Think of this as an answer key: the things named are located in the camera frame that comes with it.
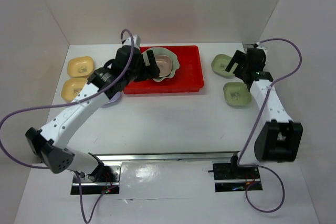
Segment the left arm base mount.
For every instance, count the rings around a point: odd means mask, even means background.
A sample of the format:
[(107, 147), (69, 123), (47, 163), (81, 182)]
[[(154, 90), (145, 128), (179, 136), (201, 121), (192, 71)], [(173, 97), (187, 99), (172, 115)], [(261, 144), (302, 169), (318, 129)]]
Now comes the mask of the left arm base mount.
[(79, 178), (76, 175), (73, 176), (71, 184), (71, 195), (79, 195), (79, 181), (82, 185), (83, 195), (99, 195), (103, 190), (106, 194), (119, 194), (120, 189), (120, 176), (121, 176), (121, 163), (110, 163), (107, 165), (110, 168), (110, 173), (102, 175), (98, 181), (92, 181), (90, 177), (84, 173), (79, 174)]

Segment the green scalloped bowl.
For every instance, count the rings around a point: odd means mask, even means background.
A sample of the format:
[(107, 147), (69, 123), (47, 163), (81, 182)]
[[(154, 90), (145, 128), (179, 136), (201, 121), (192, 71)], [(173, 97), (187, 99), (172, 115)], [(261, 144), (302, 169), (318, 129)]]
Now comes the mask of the green scalloped bowl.
[(146, 52), (148, 50), (152, 50), (153, 53), (154, 53), (154, 55), (166, 55), (166, 56), (169, 56), (172, 59), (172, 61), (173, 61), (172, 71), (171, 71), (171, 73), (167, 77), (163, 77), (163, 78), (157, 77), (157, 78), (153, 78), (153, 80), (155, 82), (162, 82), (165, 79), (172, 79), (175, 76), (176, 71), (180, 68), (180, 63), (178, 61), (177, 55), (175, 53), (173, 53), (172, 51), (170, 51), (170, 50), (168, 50), (166, 48), (163, 48), (163, 47), (152, 47), (152, 48), (146, 49), (142, 53), (146, 66), (149, 65), (148, 57), (146, 55)]

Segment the brown square plate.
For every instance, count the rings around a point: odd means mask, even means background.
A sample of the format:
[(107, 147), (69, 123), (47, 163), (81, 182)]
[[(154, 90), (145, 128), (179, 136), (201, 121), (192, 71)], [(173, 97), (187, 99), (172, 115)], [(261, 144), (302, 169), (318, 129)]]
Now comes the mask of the brown square plate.
[(172, 71), (172, 59), (166, 55), (154, 55), (154, 58), (160, 70), (159, 78), (167, 77)]

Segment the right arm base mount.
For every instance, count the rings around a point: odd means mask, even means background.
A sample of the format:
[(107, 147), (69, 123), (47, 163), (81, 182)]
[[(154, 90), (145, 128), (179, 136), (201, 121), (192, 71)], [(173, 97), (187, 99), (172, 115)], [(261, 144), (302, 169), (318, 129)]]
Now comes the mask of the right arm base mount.
[(214, 163), (208, 171), (214, 177), (215, 192), (237, 192), (263, 190), (260, 173), (257, 168), (233, 169), (229, 163)]

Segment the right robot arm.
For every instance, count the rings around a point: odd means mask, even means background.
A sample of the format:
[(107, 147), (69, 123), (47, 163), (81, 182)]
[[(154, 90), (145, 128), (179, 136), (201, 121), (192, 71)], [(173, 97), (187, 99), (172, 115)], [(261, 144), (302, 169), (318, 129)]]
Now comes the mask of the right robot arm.
[(261, 47), (236, 51), (226, 67), (242, 80), (257, 102), (259, 114), (248, 139), (253, 142), (255, 161), (242, 161), (244, 151), (230, 159), (229, 172), (240, 178), (260, 162), (293, 162), (297, 157), (303, 126), (288, 115), (277, 95), (274, 79), (264, 71), (266, 52)]

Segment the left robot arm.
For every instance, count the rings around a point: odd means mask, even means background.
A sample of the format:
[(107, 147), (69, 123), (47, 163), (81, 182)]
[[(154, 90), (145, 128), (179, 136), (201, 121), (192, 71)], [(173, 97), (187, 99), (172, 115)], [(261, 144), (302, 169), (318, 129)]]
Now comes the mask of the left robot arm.
[(95, 155), (75, 151), (68, 143), (85, 121), (130, 82), (159, 76), (153, 51), (141, 54), (138, 48), (122, 46), (116, 57), (96, 69), (67, 107), (40, 129), (31, 127), (25, 134), (28, 143), (42, 162), (54, 173), (65, 170), (84, 173), (93, 182), (101, 182), (111, 169)]

